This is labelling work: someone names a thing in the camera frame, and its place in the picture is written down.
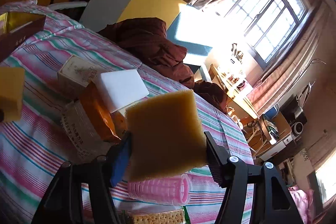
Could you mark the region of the cracker biscuit pack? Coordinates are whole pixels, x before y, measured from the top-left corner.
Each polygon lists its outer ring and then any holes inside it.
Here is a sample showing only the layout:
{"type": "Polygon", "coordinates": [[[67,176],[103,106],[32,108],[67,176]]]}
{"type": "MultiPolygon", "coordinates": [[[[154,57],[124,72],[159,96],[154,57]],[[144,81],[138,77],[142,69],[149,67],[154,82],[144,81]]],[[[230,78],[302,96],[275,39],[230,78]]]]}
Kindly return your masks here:
{"type": "Polygon", "coordinates": [[[133,224],[181,224],[186,223],[185,212],[183,209],[165,211],[160,213],[137,213],[123,211],[120,217],[123,217],[124,223],[133,224]]]}

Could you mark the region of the yellow sponge block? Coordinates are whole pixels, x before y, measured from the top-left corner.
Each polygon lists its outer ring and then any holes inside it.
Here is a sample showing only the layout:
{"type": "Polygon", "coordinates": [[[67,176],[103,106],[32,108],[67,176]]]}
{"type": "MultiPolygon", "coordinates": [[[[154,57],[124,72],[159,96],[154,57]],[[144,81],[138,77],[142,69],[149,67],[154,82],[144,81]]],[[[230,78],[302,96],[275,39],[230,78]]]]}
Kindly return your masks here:
{"type": "Polygon", "coordinates": [[[192,90],[166,93],[126,109],[132,135],[129,180],[183,174],[203,167],[206,136],[192,90]]]}

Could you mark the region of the beige printed carton box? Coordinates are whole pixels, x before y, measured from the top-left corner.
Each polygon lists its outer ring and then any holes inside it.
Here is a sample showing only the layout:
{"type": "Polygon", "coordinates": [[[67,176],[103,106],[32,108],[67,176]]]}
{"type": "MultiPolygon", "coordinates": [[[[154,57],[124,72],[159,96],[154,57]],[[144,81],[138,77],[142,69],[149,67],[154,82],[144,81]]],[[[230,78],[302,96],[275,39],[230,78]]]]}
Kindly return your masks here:
{"type": "Polygon", "coordinates": [[[104,68],[72,55],[58,71],[61,91],[70,99],[75,99],[104,68]]]}

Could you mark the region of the striped pink green tablecloth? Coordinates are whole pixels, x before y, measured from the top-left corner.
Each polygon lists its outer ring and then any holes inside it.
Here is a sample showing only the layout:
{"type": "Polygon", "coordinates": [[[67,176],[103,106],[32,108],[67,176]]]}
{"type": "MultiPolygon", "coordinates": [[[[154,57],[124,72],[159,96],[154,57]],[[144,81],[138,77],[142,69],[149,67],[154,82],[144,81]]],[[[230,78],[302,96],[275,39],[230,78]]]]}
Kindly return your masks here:
{"type": "MultiPolygon", "coordinates": [[[[35,211],[60,165],[78,162],[77,150],[64,132],[60,120],[70,102],[58,83],[58,71],[72,56],[96,63],[107,71],[137,69],[149,96],[186,89],[161,76],[130,53],[102,38],[96,32],[63,14],[36,4],[35,0],[7,3],[7,11],[46,16],[41,32],[28,38],[1,66],[25,69],[21,119],[1,123],[1,223],[31,223],[35,211]]],[[[233,120],[195,95],[198,116],[205,131],[231,155],[253,164],[250,148],[233,120]]],[[[191,199],[186,213],[191,223],[214,223],[225,189],[215,183],[207,166],[187,172],[191,199]]],[[[176,210],[171,206],[132,200],[127,181],[111,189],[120,212],[146,214],[176,210]]]]}

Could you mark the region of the white text-printed box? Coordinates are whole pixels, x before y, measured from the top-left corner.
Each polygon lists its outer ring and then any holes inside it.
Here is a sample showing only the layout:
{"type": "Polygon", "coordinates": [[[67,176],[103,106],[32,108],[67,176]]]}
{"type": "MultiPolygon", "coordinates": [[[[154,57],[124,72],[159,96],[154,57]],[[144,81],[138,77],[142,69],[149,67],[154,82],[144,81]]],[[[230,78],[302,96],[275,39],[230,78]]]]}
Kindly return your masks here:
{"type": "Polygon", "coordinates": [[[105,155],[112,145],[103,141],[91,124],[79,100],[69,103],[62,112],[63,128],[84,162],[105,155]]]}

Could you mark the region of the black stereo speaker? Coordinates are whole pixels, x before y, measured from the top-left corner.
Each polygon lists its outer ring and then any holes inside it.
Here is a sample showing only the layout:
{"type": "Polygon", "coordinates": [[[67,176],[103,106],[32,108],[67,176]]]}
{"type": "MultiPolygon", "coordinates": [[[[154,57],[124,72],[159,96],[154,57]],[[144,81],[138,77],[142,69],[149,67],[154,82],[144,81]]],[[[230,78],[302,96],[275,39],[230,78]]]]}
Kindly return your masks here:
{"type": "Polygon", "coordinates": [[[307,123],[307,118],[303,112],[303,108],[299,106],[297,98],[292,97],[288,99],[280,107],[280,112],[290,125],[293,137],[299,137],[303,133],[303,127],[307,123]]]}

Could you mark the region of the pink hair roller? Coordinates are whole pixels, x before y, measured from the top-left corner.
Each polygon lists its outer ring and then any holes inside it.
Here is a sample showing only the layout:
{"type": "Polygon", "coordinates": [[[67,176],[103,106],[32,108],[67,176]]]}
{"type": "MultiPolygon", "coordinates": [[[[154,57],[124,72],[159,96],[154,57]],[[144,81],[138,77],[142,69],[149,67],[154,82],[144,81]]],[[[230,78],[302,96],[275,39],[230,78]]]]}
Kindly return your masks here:
{"type": "Polygon", "coordinates": [[[187,174],[128,182],[129,197],[161,205],[184,206],[190,201],[191,184],[187,174]]]}

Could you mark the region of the orange foil packet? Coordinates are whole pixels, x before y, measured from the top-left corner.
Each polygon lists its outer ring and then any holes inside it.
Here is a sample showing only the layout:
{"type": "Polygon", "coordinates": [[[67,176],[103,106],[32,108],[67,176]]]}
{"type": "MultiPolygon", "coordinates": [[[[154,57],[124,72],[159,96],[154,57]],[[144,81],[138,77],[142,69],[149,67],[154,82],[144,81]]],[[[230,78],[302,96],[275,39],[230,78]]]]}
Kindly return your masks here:
{"type": "Polygon", "coordinates": [[[94,82],[91,81],[80,94],[79,101],[101,140],[120,143],[110,112],[94,82]]]}

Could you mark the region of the wooden desk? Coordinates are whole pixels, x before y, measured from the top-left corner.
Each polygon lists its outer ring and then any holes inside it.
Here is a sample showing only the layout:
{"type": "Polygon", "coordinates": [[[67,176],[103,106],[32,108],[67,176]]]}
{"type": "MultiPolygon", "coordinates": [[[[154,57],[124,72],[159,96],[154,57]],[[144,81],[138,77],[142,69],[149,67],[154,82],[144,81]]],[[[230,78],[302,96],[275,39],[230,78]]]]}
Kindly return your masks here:
{"type": "Polygon", "coordinates": [[[250,100],[247,98],[247,95],[238,89],[238,84],[242,82],[242,79],[233,84],[227,77],[224,77],[224,74],[220,73],[213,64],[210,65],[209,74],[212,81],[219,84],[219,86],[229,97],[227,104],[234,102],[236,105],[238,105],[246,113],[243,118],[247,115],[249,115],[252,119],[259,118],[257,111],[255,110],[250,100]]]}

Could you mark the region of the white foam block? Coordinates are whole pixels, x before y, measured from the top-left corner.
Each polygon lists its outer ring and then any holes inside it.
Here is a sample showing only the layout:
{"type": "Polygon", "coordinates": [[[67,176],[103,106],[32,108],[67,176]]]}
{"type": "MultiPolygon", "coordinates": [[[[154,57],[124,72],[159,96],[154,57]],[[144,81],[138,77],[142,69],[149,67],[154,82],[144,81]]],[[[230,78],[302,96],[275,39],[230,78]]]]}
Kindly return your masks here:
{"type": "Polygon", "coordinates": [[[136,69],[101,73],[94,80],[94,84],[110,113],[149,95],[136,69]]]}

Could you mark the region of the dark red gift box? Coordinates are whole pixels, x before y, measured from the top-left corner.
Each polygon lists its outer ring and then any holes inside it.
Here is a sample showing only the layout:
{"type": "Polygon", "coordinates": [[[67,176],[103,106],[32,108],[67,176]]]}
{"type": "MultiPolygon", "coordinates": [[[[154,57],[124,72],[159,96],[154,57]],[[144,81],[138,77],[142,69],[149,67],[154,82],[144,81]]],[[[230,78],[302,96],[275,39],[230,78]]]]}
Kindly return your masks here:
{"type": "Polygon", "coordinates": [[[0,61],[8,58],[28,38],[43,30],[46,16],[9,11],[1,14],[0,61]]]}

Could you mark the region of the dark red jacket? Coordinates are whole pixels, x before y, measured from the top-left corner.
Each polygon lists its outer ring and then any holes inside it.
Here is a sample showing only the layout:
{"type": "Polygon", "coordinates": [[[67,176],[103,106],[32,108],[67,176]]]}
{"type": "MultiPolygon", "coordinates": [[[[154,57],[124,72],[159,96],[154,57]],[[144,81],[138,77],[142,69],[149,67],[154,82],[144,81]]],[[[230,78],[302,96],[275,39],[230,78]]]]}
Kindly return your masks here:
{"type": "Polygon", "coordinates": [[[108,24],[98,32],[161,75],[192,89],[205,101],[227,114],[227,95],[218,84],[195,82],[183,63],[187,48],[167,39],[166,23],[158,18],[133,18],[108,24]]]}

